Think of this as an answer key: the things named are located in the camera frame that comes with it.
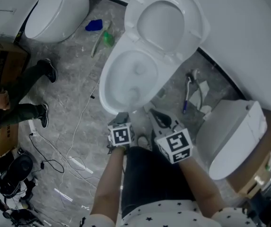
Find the brown cardboard box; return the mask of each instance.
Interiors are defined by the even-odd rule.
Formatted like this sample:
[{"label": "brown cardboard box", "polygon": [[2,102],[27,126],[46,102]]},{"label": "brown cardboard box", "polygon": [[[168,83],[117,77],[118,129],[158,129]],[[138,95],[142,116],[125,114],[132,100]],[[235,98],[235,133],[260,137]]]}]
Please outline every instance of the brown cardboard box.
[{"label": "brown cardboard box", "polygon": [[[19,46],[0,41],[0,85],[14,81],[27,60],[28,53]],[[18,124],[0,128],[0,157],[17,146]]]},{"label": "brown cardboard box", "polygon": [[265,169],[271,152],[271,111],[263,110],[263,113],[268,124],[265,135],[242,165],[227,177],[234,191],[247,198],[252,198],[271,178]]}]

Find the hand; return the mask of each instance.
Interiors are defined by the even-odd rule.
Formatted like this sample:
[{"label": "hand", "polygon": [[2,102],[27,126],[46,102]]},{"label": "hand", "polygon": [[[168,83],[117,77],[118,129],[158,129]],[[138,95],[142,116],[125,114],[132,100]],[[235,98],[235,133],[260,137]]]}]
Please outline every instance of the hand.
[{"label": "hand", "polygon": [[7,91],[0,93],[0,109],[3,110],[10,109],[9,95]]}]

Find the toilet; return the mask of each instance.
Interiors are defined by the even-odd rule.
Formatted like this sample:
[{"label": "toilet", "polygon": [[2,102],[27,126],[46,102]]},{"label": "toilet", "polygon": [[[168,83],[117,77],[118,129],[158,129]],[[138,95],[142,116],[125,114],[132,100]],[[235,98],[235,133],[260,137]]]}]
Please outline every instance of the toilet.
[{"label": "toilet", "polygon": [[124,24],[100,78],[100,101],[111,114],[148,103],[210,31],[197,0],[130,0]]},{"label": "toilet", "polygon": [[89,0],[39,0],[25,27],[27,38],[56,43],[72,35],[89,12]]}]

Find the floor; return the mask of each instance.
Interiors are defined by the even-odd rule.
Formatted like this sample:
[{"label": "floor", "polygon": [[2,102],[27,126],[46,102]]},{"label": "floor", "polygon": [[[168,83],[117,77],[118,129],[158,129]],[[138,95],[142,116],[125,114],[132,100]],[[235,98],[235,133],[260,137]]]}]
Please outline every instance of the floor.
[{"label": "floor", "polygon": [[[111,48],[100,44],[94,58],[90,57],[91,48],[98,36],[96,32],[87,32],[85,26],[92,19],[111,20],[110,33],[116,41],[124,32],[125,7],[108,0],[90,0],[90,12],[78,30],[67,40],[58,44],[41,44],[22,38],[20,44],[31,51],[30,65],[42,58],[50,58],[56,66],[59,78],[55,84],[51,84],[47,78],[41,78],[29,92],[29,97],[23,99],[23,103],[32,102],[40,104],[48,103],[50,108],[49,126],[43,129],[39,120],[34,120],[36,130],[50,141],[63,156],[66,156],[72,144],[72,137],[79,122],[88,98],[97,85],[103,66],[111,53]],[[210,91],[204,102],[212,108],[222,98],[237,99],[238,95],[224,77],[212,67],[212,65],[196,52],[190,59],[183,63],[171,79],[165,84],[165,97],[154,98],[153,103],[162,109],[175,113],[180,121],[188,128],[191,138],[195,143],[195,136],[203,123],[203,114],[189,104],[187,114],[182,114],[184,98],[184,75],[190,69],[200,70],[199,79],[207,80]],[[86,164],[88,171],[80,171],[83,177],[101,177],[108,161],[107,124],[114,118],[107,113],[100,104],[98,87],[93,93],[95,99],[91,99],[86,111],[82,115],[78,130],[74,138],[73,149],[69,157],[80,157]],[[131,114],[131,122],[136,134],[151,133],[148,118],[142,109]],[[43,157],[32,146],[28,135],[30,128],[28,122],[19,125],[20,147],[29,151],[35,158],[34,170],[40,169]],[[34,144],[47,159],[55,159],[64,165],[60,155],[40,136],[32,137]],[[194,157],[201,164],[197,151],[194,149]],[[75,164],[81,168],[80,161]],[[72,176],[68,171],[61,174],[45,164],[44,170],[37,172],[39,185],[34,188],[32,203],[36,209],[45,215],[46,220],[53,226],[78,226],[83,216],[90,213],[95,190],[90,184]],[[97,185],[98,179],[89,179],[91,184]],[[235,204],[239,199],[227,185],[226,181],[217,182],[224,199]],[[59,190],[72,201],[67,200],[55,191]]]}]

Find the toilet seat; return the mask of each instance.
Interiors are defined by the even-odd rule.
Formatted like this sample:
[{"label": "toilet seat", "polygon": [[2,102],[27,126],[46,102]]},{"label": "toilet seat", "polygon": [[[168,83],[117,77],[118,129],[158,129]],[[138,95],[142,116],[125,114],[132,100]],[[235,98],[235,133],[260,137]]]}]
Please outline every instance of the toilet seat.
[{"label": "toilet seat", "polygon": [[100,78],[102,106],[132,112],[148,103],[209,33],[197,0],[131,0],[125,29]]}]

